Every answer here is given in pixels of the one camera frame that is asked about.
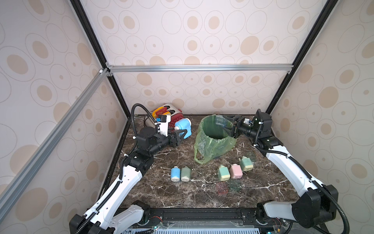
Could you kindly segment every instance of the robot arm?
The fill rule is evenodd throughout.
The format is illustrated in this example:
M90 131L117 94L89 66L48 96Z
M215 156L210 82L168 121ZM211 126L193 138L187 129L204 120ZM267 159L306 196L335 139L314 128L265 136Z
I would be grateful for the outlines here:
M253 121L240 115L217 116L216 124L222 126L231 137L237 138L242 134L250 138L254 147L281 170L300 197L296 202L258 203L256 218L259 223L265 224L271 218L284 218L310 228L335 219L338 211L344 224L343 234L349 233L348 219L337 203L336 188L324 185L312 176L272 135L269 114L258 109Z
M133 109L136 106L145 109L141 104L135 104ZM169 131L169 122L170 116L159 115L155 121L156 128L144 127L139 134L136 133L136 144L129 155L125 154L119 176L83 216L77 214L71 219L71 234L119 234L133 224L144 225L149 221L150 207L140 201L134 202L122 213L116 216L114 214L130 190L153 164L153 156L167 146L179 146L182 140L188 137L186 134L191 133L190 126ZM133 115L132 124L136 132Z

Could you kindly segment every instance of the green trash can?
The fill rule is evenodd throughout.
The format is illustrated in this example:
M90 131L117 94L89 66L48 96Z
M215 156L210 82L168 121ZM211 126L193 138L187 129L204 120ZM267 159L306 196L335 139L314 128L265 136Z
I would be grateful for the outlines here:
M215 124L217 115L209 115L203 118L197 129L197 136L194 145L195 161L204 164L210 160L217 158L227 151L234 148L236 139L230 137L223 128ZM228 126L232 127L232 123L227 121ZM203 159L197 159L197 152L199 152Z

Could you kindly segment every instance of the red wire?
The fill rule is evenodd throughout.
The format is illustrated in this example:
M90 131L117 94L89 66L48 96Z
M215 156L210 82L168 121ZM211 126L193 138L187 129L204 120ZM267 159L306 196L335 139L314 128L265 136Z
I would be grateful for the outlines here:
M282 226L282 222L278 218L276 218L276 219L279 221L280 226Z
M158 216L153 216L152 218L154 218L154 217L157 217L159 220L161 220L161 222L163 222L162 219L161 219L160 217L158 217Z
M274 219L272 219L273 221L274 221L274 223L275 223L275 227L278 229L278 226L277 226L277 223L275 222L275 220Z

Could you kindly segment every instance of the small ceramic bottle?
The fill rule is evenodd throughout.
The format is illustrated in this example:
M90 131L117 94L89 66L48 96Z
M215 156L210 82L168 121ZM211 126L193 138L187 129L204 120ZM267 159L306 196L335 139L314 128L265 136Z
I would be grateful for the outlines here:
M230 175L231 175L231 179L242 178L243 172L242 172L241 167L237 165L236 163L232 164L230 168Z
M188 182L191 178L191 169L189 169L187 166L183 167L181 170L181 181Z
M253 169L253 164L250 158L243 156L242 159L239 158L239 165L242 171L250 171Z
M181 170L177 166L171 169L170 179L173 182L181 180Z
M220 179L220 181L227 181L227 180L230 179L230 172L227 169L227 167L225 167L223 165L221 165L218 168L217 175L218 175L218 179Z

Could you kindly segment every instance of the black frame rail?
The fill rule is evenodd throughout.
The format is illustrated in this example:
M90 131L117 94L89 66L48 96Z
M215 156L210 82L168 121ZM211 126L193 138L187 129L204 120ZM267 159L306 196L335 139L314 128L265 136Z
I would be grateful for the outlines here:
M278 88L277 92L275 93L272 101L269 104L269 107L266 110L266 113L271 114L274 107L276 106L277 102L281 98L284 90L286 89L288 83L291 81L292 77L294 76L295 72L299 68L300 64L302 63L304 57L307 55L310 47L313 45L314 40L318 36L319 32L321 31L323 25L325 24L326 20L330 16L330 13L334 9L338 0L328 0L323 7L321 13L319 14L316 22L314 23L312 30L309 32L307 38L303 46L301 47L299 53L297 54L294 62L292 63L294 67L292 68L291 72L286 74L284 77L280 87Z
M84 11L83 9L83 6L80 2L80 0L70 0L71 2L71 5L73 6L77 16L78 16L78 19L88 37L88 40L90 41L91 45L92 45L92 48L93 50L95 51L96 53L96 56L98 57L99 59L99 62L101 64L102 67L106 67L108 68L108 64L107 64L107 59L105 58L105 55L101 49L101 46L99 44L99 41L97 40L97 37L95 35L95 32L94 30L92 29L92 26L88 20L88 17L86 15L86 12ZM108 80L114 90L114 93L116 94L117 98L118 98L118 101L123 109L123 111L125 112L125 115L127 116L127 118L129 119L130 118L130 111L129 111L129 108L122 96L122 93L118 87L118 84L116 82L116 80L114 79L112 73L110 73L110 75L108 76Z
M108 170L108 173L106 175L106 178L103 182L103 186L101 188L101 191L100 191L100 196L109 188L110 186L110 181L111 181L111 178L113 176L113 173L114 173L114 170L116 168L116 164L117 164L117 161L118 161L118 158L121 154L121 150L122 150L122 147L123 147L123 143L125 142L125 138L126 138L126 135L127 135L127 131L129 130L129 127L130 127L130 110L125 102L125 99L123 98L123 95L120 91L120 88L113 76L113 74L110 72L110 68L108 68L108 63L107 63L107 59L105 58L105 55L101 49L101 46L99 44L99 41L97 40L97 37L95 35L95 32L94 30L92 29L92 26L89 22L89 19L86 15L86 12L84 11L84 8L80 2L80 0L70 0L71 2L71 5L73 6L78 18L79 18L79 21L88 37L88 40L90 41L91 45L92 45L92 48L93 50L95 51L96 53L96 56L98 57L99 59L99 62L101 64L102 67L105 67L109 70L109 75L108 75L108 81L110 83L110 85L112 86L113 88L113 91L114 93L116 94L117 96L117 99L127 117L127 122L126 122L126 125L125 125L125 129L121 135L121 138L119 140L119 143L118 143L118 146L117 146L117 149L114 153L114 156L113 156L113 159L112 159L112 162L110 164L110 167L109 167L109 170Z

